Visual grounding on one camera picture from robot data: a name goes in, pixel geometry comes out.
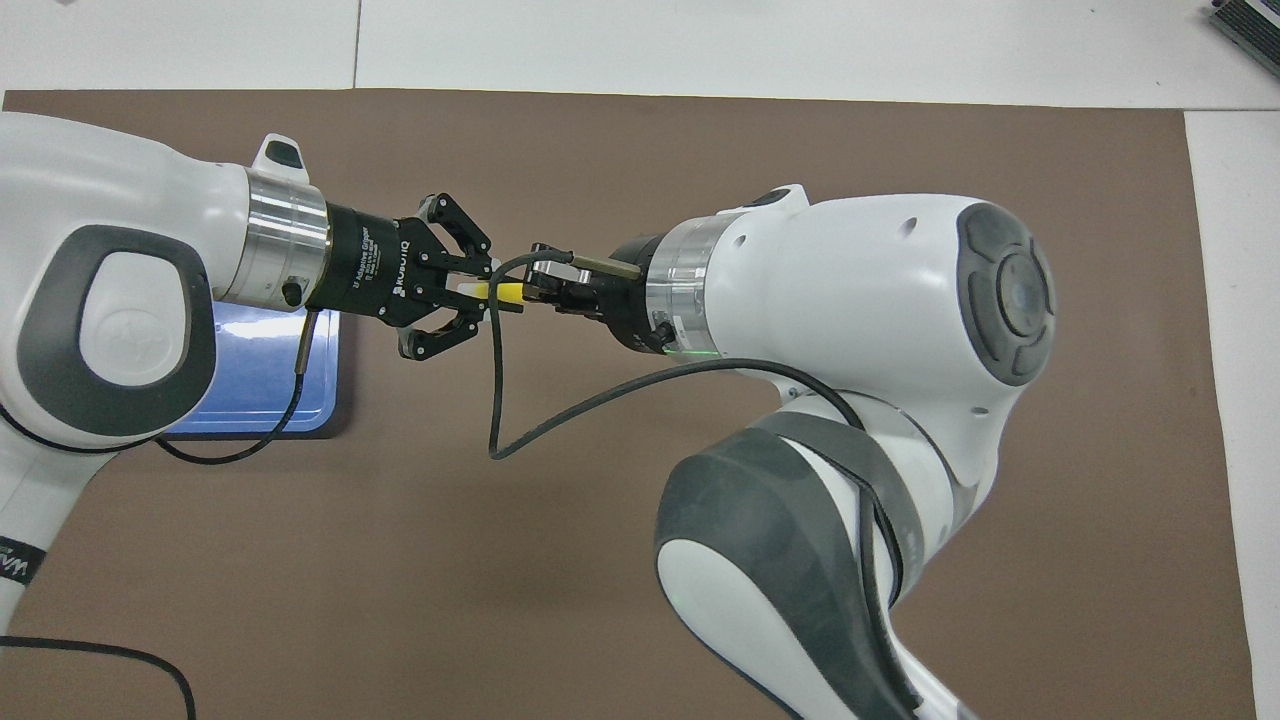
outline robot logo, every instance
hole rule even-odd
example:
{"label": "robot logo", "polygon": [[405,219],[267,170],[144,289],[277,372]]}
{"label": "robot logo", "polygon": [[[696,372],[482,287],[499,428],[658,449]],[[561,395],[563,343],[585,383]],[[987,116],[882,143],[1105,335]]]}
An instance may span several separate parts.
{"label": "robot logo", "polygon": [[173,338],[164,324],[143,310],[125,309],[104,318],[97,341],[119,361],[147,370],[169,355]]}
{"label": "robot logo", "polygon": [[396,287],[392,288],[394,295],[404,297],[404,269],[408,266],[408,241],[401,241],[401,266],[396,272]]}
{"label": "robot logo", "polygon": [[38,547],[0,537],[0,578],[26,585],[44,559],[45,551]]}

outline black cable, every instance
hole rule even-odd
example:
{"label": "black cable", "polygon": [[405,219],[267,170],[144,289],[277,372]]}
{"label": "black cable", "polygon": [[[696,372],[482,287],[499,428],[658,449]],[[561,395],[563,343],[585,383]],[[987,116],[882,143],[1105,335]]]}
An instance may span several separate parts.
{"label": "black cable", "polygon": [[253,445],[246,447],[239,452],[232,455],[221,455],[218,457],[204,457],[200,455],[192,455],[189,452],[178,450],[177,447],[173,446],[172,442],[164,438],[156,438],[156,445],[159,445],[161,448],[164,448],[165,452],[173,455],[178,460],[195,462],[196,465],[225,465],[228,462],[236,462],[237,460],[243,460],[250,455],[253,455],[259,450],[262,450],[264,447],[270,445],[271,441],[280,437],[280,433],[284,432],[284,427],[289,424],[291,419],[293,419],[293,411],[298,409],[298,401],[302,400],[302,378],[303,373],[298,373],[293,377],[293,397],[289,400],[289,406],[284,410],[284,415],[280,415],[280,420],[275,423],[275,427],[271,428],[271,430],[268,432],[265,436],[259,438],[257,442],[255,442]]}
{"label": "black cable", "polygon": [[14,418],[13,415],[10,415],[9,411],[5,409],[4,405],[0,405],[0,418],[3,418],[5,423],[9,423],[9,427],[12,427],[13,429],[18,430],[18,433],[20,433],[23,437],[26,437],[27,439],[29,439],[32,442],[36,442],[36,443],[42,445],[45,447],[51,447],[54,450],[61,450],[63,452],[73,452],[76,455],[106,455],[109,452],[120,452],[123,450],[129,450],[131,447],[137,447],[137,446],[140,446],[142,443],[151,442],[151,438],[145,437],[142,439],[133,441],[133,442],[131,442],[128,445],[118,445],[115,447],[90,447],[90,448],[86,448],[86,447],[72,447],[69,445],[63,445],[60,442],[54,442],[51,439],[45,439],[45,438],[37,436],[36,433],[31,432],[22,423],[19,423],[17,418]]}
{"label": "black cable", "polygon": [[892,544],[893,533],[888,523],[883,519],[884,509],[881,507],[876,491],[869,484],[860,483],[858,491],[858,562],[863,571],[863,603],[870,614],[870,625],[876,628],[872,642],[876,643],[876,660],[881,666],[881,673],[893,684],[893,696],[904,707],[919,707],[922,698],[916,693],[915,685],[906,676],[906,669],[893,651],[893,632],[884,618],[881,607],[879,580],[876,577],[876,536],[878,528],[884,533],[886,544]]}
{"label": "black cable", "polygon": [[[498,283],[502,282],[503,275],[512,268],[520,265],[529,265],[531,263],[538,263],[541,260],[553,260],[557,263],[568,263],[573,259],[571,252],[564,252],[559,250],[540,250],[538,252],[530,252],[526,255],[520,255],[503,263],[497,270],[494,270],[493,277],[489,278],[489,306],[497,307],[498,299]],[[602,393],[591,396],[572,407],[568,407],[557,415],[544,420],[534,429],[520,436],[511,445],[499,448],[498,447],[498,434],[502,428],[502,392],[503,392],[503,365],[502,365],[502,327],[498,318],[498,311],[490,311],[490,323],[493,324],[493,415],[489,423],[489,457],[494,460],[502,460],[509,457],[520,448],[525,447],[530,442],[534,442],[543,434],[550,432],[552,429],[577,418],[584,413],[589,413],[609,402],[617,400],[623,395],[628,395],[637,389],[666,382],[675,378],[682,378],[685,375],[692,375],[698,373],[710,373],[714,370],[763,370],[765,373],[772,373],[776,375],[782,375],[787,379],[795,380],[815,395],[829,402],[841,418],[846,423],[855,428],[861,428],[861,421],[854,409],[849,406],[849,402],[840,396],[838,392],[831,388],[831,386],[823,383],[818,378],[797,370],[790,365],[783,365],[782,363],[773,363],[772,360],[750,360],[750,359],[721,359],[721,360],[703,360],[700,363],[694,363],[691,365],[677,365],[675,368],[667,368],[658,370],[655,373],[649,373],[648,375],[641,375],[632,380],[627,380],[622,384],[612,387]]]}
{"label": "black cable", "polygon": [[319,318],[319,315],[320,310],[307,309],[306,319],[302,322],[302,333],[298,336],[298,354],[293,361],[293,397],[289,398],[289,406],[284,409],[284,415],[280,415],[280,420],[276,421],[275,427],[271,428],[265,436],[259,438],[257,442],[239,452],[218,457],[202,457],[200,455],[183,452],[182,450],[174,447],[172,442],[160,437],[156,438],[156,445],[178,460],[184,460],[196,465],[225,465],[228,462],[236,462],[237,460],[243,460],[259,450],[262,450],[268,445],[271,445],[271,441],[280,437],[285,425],[288,425],[289,420],[293,419],[293,411],[298,409],[298,402],[302,400],[302,380],[307,374],[307,357],[311,355],[311,338],[315,336],[316,318]]}
{"label": "black cable", "polygon": [[164,670],[173,678],[173,682],[178,684],[178,691],[182,692],[182,703],[187,708],[187,720],[196,720],[196,696],[191,692],[191,683],[187,682],[187,676],[182,674],[182,670],[169,662],[168,660],[151,655],[150,652],[142,652],[141,650],[133,650],[128,647],[120,647],[116,644],[102,644],[91,643],[83,641],[59,641],[50,638],[24,638],[18,635],[0,635],[0,647],[24,647],[33,650],[67,650],[73,652],[91,652],[96,655],[110,655],[114,657],[124,657],[128,660],[138,660]]}

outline robotiq logo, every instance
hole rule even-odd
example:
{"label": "robotiq logo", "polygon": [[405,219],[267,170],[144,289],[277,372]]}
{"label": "robotiq logo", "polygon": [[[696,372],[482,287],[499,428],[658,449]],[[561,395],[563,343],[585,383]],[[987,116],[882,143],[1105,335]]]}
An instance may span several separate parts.
{"label": "robotiq logo", "polygon": [[404,297],[404,268],[408,266],[408,241],[401,241],[401,266],[396,273],[396,287],[392,288],[393,295]]}
{"label": "robotiq logo", "polygon": [[31,578],[45,560],[45,551],[38,547],[0,537],[0,578],[15,583],[29,584]]}

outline silver metal ring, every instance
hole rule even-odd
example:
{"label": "silver metal ring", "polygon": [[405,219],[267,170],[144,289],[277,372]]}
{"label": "silver metal ring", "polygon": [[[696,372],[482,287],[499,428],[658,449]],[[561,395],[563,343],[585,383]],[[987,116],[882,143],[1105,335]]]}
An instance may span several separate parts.
{"label": "silver metal ring", "polygon": [[329,211],[310,184],[244,169],[248,225],[244,251],[227,295],[219,300],[271,310],[306,302],[329,255]]}
{"label": "silver metal ring", "polygon": [[716,243],[741,213],[694,218],[680,223],[658,243],[645,278],[649,327],[668,323],[676,340],[666,350],[678,363],[718,357],[707,327],[707,266]]}

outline black button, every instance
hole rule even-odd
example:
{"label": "black button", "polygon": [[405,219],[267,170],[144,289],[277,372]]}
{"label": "black button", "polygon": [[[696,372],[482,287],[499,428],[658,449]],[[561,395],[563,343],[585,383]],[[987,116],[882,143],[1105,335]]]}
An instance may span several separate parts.
{"label": "black button", "polygon": [[1018,354],[1014,355],[1014,374],[1033,375],[1039,372],[1048,360],[1048,351],[1052,345],[1052,342],[1042,336],[1033,345],[1019,347]]}
{"label": "black button", "polygon": [[284,283],[284,287],[280,288],[280,295],[284,296],[284,301],[289,307],[302,305],[302,286],[296,282]]}
{"label": "black button", "polygon": [[787,190],[787,188],[785,188],[785,187],[780,187],[777,190],[771,190],[769,192],[765,192],[764,195],[756,197],[755,200],[748,202],[746,205],[742,205],[742,208],[762,208],[764,205],[772,205],[772,204],[777,202],[778,200],[782,200],[783,197],[786,197],[787,193],[790,193],[790,192],[791,191]]}
{"label": "black button", "polygon": [[978,337],[991,357],[1000,363],[1012,354],[1012,338],[1000,319],[997,302],[996,281],[989,273],[969,275],[969,307],[978,325]]}
{"label": "black button", "polygon": [[1050,315],[1057,315],[1057,291],[1053,288],[1053,273],[1048,270],[1048,259],[1041,251],[1036,240],[1032,240],[1032,258],[1039,266],[1041,277],[1044,278],[1044,307]]}
{"label": "black button", "polygon": [[1012,247],[1025,246],[1029,233],[1016,218],[995,206],[980,208],[965,220],[969,247],[991,263],[998,263]]}
{"label": "black button", "polygon": [[279,140],[266,143],[266,159],[289,168],[302,169],[302,156],[298,155],[298,149]]}
{"label": "black button", "polygon": [[1046,290],[1039,265],[1029,255],[1010,255],[996,274],[1000,314],[1015,334],[1030,337],[1044,327]]}

